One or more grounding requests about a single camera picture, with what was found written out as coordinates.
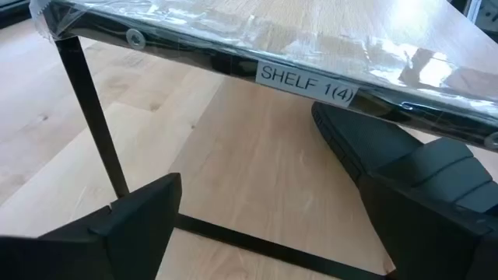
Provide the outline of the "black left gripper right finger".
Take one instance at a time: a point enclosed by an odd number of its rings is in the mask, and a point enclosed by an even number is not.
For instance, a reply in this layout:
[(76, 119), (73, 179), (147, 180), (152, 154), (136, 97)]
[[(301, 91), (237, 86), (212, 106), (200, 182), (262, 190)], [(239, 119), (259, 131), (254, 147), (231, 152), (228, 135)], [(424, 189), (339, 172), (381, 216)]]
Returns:
[(397, 279), (496, 279), (497, 219), (376, 175), (357, 181)]

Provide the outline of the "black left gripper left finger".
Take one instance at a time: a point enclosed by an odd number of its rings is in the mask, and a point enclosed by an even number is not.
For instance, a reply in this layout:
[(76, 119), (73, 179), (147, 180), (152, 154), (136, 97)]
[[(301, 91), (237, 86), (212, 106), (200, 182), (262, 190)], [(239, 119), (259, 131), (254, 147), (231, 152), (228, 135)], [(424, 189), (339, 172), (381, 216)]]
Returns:
[(2, 236), (1, 277), (154, 279), (181, 195), (181, 176), (170, 173), (39, 237)]

